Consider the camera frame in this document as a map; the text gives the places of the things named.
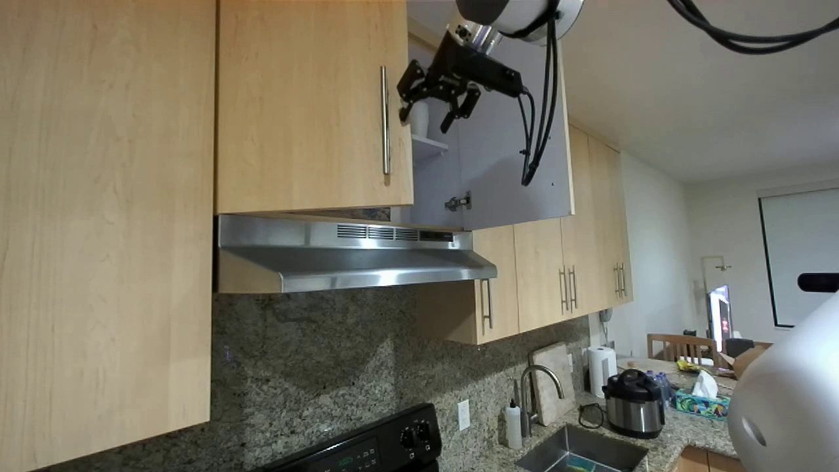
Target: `kitchen appliance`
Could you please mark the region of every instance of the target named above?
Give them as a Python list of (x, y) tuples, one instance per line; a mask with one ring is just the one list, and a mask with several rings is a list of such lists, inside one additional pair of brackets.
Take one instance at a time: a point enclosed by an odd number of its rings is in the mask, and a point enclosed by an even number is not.
[(616, 356), (613, 348), (609, 348), (609, 346), (591, 348), (591, 354), (587, 354), (587, 374), (591, 374), (591, 390), (599, 399), (604, 399), (604, 384), (616, 371), (620, 371), (620, 356)]
[(472, 232), (389, 219), (219, 215), (219, 293), (297, 293), (497, 278)]
[(664, 428), (664, 399), (658, 383), (641, 371), (625, 370), (604, 384), (609, 428), (623, 434), (655, 437)]
[(435, 407), (419, 403), (267, 463), (263, 472), (439, 472), (440, 450)]

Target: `cabinet handle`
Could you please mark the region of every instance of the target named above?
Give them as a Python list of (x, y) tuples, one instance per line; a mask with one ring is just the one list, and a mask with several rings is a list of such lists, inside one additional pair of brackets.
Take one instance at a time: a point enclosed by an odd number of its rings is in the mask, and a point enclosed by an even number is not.
[(560, 269), (560, 307), (562, 307), (562, 311), (569, 308), (566, 269)]
[(571, 304), (574, 304), (574, 308), (579, 307), (579, 298), (578, 298), (578, 268), (571, 268)]
[(380, 138), (384, 138), (384, 176), (390, 186), (390, 95), (389, 95), (389, 68), (380, 68)]
[(566, 308), (574, 308), (574, 268), (566, 269), (566, 282), (565, 282), (565, 297), (566, 297)]
[(493, 320), (493, 279), (487, 279), (487, 278), (480, 278), (480, 304), (484, 304), (484, 332), (487, 332), (487, 325), (490, 325), (490, 331), (497, 327), (497, 320)]
[(623, 297), (629, 297), (629, 269), (626, 269), (626, 262), (623, 262)]
[(623, 265), (613, 265), (613, 291), (623, 297), (625, 293), (625, 274), (623, 274)]

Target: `faucet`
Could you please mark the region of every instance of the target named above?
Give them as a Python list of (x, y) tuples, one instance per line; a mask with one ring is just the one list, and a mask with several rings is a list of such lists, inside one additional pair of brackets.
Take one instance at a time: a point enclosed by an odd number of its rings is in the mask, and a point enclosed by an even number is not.
[(557, 374), (543, 363), (527, 363), (522, 371), (522, 437), (531, 437), (533, 421), (537, 418), (537, 412), (533, 407), (533, 388), (531, 388), (531, 374), (537, 370), (550, 378), (550, 383), (557, 384), (557, 395), (562, 399)]

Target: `countertop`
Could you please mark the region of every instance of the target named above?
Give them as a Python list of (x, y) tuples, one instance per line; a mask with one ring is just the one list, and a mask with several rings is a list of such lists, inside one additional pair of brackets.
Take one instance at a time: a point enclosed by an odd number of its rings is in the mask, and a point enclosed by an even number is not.
[[(675, 384), (696, 383), (696, 378), (676, 371), (675, 362), (637, 362), (634, 366), (666, 371)], [(734, 384), (737, 383), (733, 378), (720, 378), (721, 392), (733, 392)], [(533, 437), (527, 437), (526, 447), (520, 450), (511, 450), (507, 445), (493, 445), (487, 453), (484, 453), (474, 468), (520, 468), (518, 458), (522, 458), (527, 450), (533, 450), (537, 442), (543, 442), (548, 434), (554, 434), (565, 425), (578, 425), (578, 412), (569, 412), (550, 428), (536, 428)], [(737, 456), (726, 418), (706, 418), (706, 417), (676, 412), (676, 409), (666, 409), (666, 425), (661, 434), (651, 441), (611, 433), (607, 425), (599, 428), (595, 433), (649, 447), (649, 456), (641, 462), (637, 472), (668, 472), (676, 463), (685, 445), (699, 445), (699, 447), (710, 447), (726, 456)]]

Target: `electrical outlet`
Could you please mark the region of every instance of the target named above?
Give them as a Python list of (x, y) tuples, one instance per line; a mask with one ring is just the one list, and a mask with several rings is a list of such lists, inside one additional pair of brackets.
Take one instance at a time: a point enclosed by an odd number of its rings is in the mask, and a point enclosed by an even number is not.
[(469, 421), (472, 421), (472, 417), (469, 417), (469, 400), (465, 399), (465, 400), (457, 403), (457, 429), (468, 429)]

